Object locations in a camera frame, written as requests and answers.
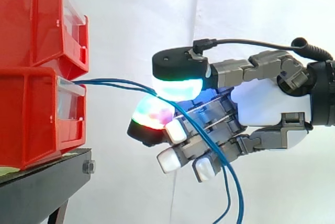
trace blue cable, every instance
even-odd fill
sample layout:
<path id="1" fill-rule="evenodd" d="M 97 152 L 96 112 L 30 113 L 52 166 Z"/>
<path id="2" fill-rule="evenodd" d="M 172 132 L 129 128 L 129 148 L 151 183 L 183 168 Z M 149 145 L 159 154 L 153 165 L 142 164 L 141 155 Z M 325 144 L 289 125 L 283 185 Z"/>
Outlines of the blue cable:
<path id="1" fill-rule="evenodd" d="M 229 212 L 230 206 L 231 206 L 231 198 L 230 198 L 230 190 L 229 190 L 229 184 L 228 184 L 228 178 L 227 178 L 227 171 L 226 168 L 223 166 L 222 171 L 224 173 L 224 180 L 225 180 L 225 187 L 227 192 L 227 208 L 226 211 L 216 220 L 213 222 L 213 224 L 219 223 Z"/>
<path id="2" fill-rule="evenodd" d="M 141 88 L 133 88 L 133 87 L 127 87 L 127 86 L 121 86 L 121 85 L 115 85 L 115 84 L 108 84 L 106 82 L 110 82 L 110 83 L 123 83 L 123 84 L 130 84 L 130 85 L 135 85 Z M 112 87 L 117 87 L 117 88 L 124 88 L 124 89 L 129 89 L 129 90 L 134 90 L 134 91 L 141 91 L 141 92 L 145 92 L 148 93 L 152 96 L 155 96 L 165 102 L 167 102 L 168 104 L 174 106 L 181 114 L 183 114 L 183 116 L 190 122 L 190 124 L 198 131 L 199 135 L 204 139 L 204 141 L 206 142 L 206 144 L 218 155 L 221 163 L 222 163 L 222 168 L 224 170 L 224 176 L 225 176 L 225 183 L 226 183 L 226 188 L 228 188 L 228 180 L 227 180 L 227 174 L 225 171 L 225 166 L 227 166 L 229 172 L 231 173 L 235 184 L 236 184 L 236 188 L 237 188 L 237 192 L 238 192 L 238 198 L 239 198 L 239 215 L 238 215 L 238 220 L 237 220 L 237 224 L 241 224 L 242 220 L 243 220 L 243 214 L 244 214 L 244 200 L 243 200 L 243 194 L 242 194 L 242 188 L 241 185 L 238 181 L 238 178 L 236 176 L 236 173 L 234 171 L 234 169 L 232 168 L 231 164 L 229 163 L 229 161 L 227 160 L 227 158 L 225 157 L 225 155 L 223 154 L 223 152 L 220 150 L 219 146 L 217 146 L 209 137 L 209 135 L 187 114 L 187 112 L 181 108 L 177 103 L 175 102 L 171 102 L 169 100 L 166 100 L 162 97 L 159 97 L 156 92 L 152 89 L 149 88 L 145 85 L 142 84 L 138 84 L 136 82 L 132 82 L 132 81 L 128 81 L 128 80 L 120 80 L 120 79 L 95 79 L 95 80 L 87 80 L 87 81 L 75 81 L 74 83 L 76 84 L 93 84 L 93 85 L 106 85 L 106 86 L 112 86 Z M 228 206 L 226 211 L 218 218 L 218 220 L 216 220 L 214 223 L 217 223 L 218 221 L 220 221 L 229 211 L 230 208 L 230 194 L 229 194 L 229 190 L 227 191 L 227 197 L 228 197 Z"/>

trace black table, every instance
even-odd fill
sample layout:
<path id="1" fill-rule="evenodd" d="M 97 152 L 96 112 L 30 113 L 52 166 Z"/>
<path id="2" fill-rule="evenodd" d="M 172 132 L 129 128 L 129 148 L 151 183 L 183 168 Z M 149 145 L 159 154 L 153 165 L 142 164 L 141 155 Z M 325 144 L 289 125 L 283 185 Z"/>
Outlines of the black table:
<path id="1" fill-rule="evenodd" d="M 91 149 L 0 177 L 0 223 L 62 224 L 69 198 L 94 173 Z"/>

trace red storage bin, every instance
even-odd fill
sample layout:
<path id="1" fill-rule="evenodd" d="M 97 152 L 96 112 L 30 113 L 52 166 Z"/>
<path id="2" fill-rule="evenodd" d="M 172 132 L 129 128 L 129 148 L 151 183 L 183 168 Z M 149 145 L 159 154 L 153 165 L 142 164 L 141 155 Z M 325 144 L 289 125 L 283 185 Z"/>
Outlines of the red storage bin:
<path id="1" fill-rule="evenodd" d="M 70 0 L 0 0 L 0 66 L 88 72 L 88 19 Z"/>
<path id="2" fill-rule="evenodd" d="M 0 69 L 0 166 L 26 169 L 85 143 L 85 93 L 51 68 Z"/>

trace white wall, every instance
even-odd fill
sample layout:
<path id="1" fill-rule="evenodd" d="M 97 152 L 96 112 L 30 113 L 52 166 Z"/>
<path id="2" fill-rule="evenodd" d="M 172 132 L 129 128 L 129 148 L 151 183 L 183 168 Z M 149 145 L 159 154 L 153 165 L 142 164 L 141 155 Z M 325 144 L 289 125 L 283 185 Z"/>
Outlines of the white wall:
<path id="1" fill-rule="evenodd" d="M 87 77 L 150 84 L 152 55 L 195 37 L 250 38 L 289 44 L 296 36 L 335 52 L 334 0 L 76 0 L 90 18 Z M 260 48 L 222 46 L 211 61 L 247 58 Z M 126 130 L 142 94 L 90 87 L 87 147 L 97 171 L 69 202 L 65 223 L 170 223 L 173 175 Z M 334 129 L 318 128 L 287 152 L 264 152 L 233 163 L 245 198 L 244 223 L 335 223 Z M 226 222 L 234 223 L 237 198 Z M 198 184 L 178 172 L 172 223 L 210 223 L 225 209 L 222 176 Z"/>

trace screw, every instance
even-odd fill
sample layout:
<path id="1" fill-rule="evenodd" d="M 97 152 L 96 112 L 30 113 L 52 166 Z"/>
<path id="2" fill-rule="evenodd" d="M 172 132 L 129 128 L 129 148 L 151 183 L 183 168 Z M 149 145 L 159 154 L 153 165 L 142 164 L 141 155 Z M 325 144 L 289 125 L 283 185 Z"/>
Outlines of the screw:
<path id="1" fill-rule="evenodd" d="M 95 160 L 87 160 L 83 164 L 83 173 L 93 174 L 95 173 Z"/>

